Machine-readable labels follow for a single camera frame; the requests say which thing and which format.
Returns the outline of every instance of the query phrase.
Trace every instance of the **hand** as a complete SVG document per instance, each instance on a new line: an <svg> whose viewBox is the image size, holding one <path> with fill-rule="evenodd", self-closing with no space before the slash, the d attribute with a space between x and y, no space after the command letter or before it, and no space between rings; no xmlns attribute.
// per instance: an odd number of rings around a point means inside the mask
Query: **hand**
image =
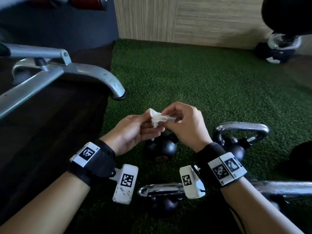
<svg viewBox="0 0 312 234"><path fill-rule="evenodd" d="M202 114L196 107L175 102L163 110L161 114L177 118L177 123L167 121L164 126L172 130L183 144L189 146L196 153L213 142Z"/></svg>
<svg viewBox="0 0 312 234"><path fill-rule="evenodd" d="M160 136L164 130L164 127L153 128L147 110L142 115L129 115L123 118L100 140L104 141L118 156L128 152L141 141Z"/></svg>

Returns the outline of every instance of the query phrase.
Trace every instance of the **person's left hand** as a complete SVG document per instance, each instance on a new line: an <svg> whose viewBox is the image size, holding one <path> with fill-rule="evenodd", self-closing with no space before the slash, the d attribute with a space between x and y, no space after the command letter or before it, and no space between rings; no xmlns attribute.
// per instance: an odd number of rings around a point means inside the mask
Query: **person's left hand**
<svg viewBox="0 0 312 234"><path fill-rule="evenodd" d="M128 152L141 141L160 136L164 130L164 127L153 128L147 110L142 115L129 115L123 118L100 140L104 141L118 156Z"/></svg>

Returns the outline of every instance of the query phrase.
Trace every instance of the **person's right hand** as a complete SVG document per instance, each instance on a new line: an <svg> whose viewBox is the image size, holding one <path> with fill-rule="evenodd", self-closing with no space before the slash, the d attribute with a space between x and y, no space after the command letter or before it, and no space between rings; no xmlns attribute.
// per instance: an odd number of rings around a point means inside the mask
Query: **person's right hand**
<svg viewBox="0 0 312 234"><path fill-rule="evenodd" d="M213 142L205 126L201 111L197 110L196 107L175 102L163 110L161 114L177 118L176 122L178 123L167 121L164 126L172 130L183 144L189 146L196 153Z"/></svg>

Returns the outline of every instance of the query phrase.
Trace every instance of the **dark blue wall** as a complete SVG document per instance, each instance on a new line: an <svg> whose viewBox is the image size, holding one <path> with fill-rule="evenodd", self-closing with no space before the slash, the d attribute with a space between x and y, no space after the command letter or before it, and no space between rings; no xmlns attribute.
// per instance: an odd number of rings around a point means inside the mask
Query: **dark blue wall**
<svg viewBox="0 0 312 234"><path fill-rule="evenodd" d="M11 35L9 42L69 52L99 47L119 38L114 0L108 0L107 11L77 10L66 4L43 10L20 4L0 12L1 29Z"/></svg>

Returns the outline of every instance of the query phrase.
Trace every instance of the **artificial turf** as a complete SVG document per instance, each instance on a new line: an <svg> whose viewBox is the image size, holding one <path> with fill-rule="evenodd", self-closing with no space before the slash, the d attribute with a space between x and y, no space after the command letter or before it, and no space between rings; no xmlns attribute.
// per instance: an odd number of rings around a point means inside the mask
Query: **artificial turf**
<svg viewBox="0 0 312 234"><path fill-rule="evenodd" d="M258 179L276 179L276 166L291 149L312 139L312 92L299 85L278 65L257 59L251 51L119 40L114 48L111 72L129 89L126 100L110 100L103 134L129 114L148 108L162 111L180 101L201 110L209 132L224 121L264 123L268 138L248 150L243 165ZM179 168L193 162L193 152L178 145L172 161L146 159L143 144L117 157L118 167L139 167L139 187L166 180L178 182ZM115 183L107 181L91 189L79 210L76 232L100 233L239 233L217 190L198 200L184 199L176 213L166 219L150 217L134 193L130 205L112 201ZM312 213L309 202L305 213Z"/></svg>

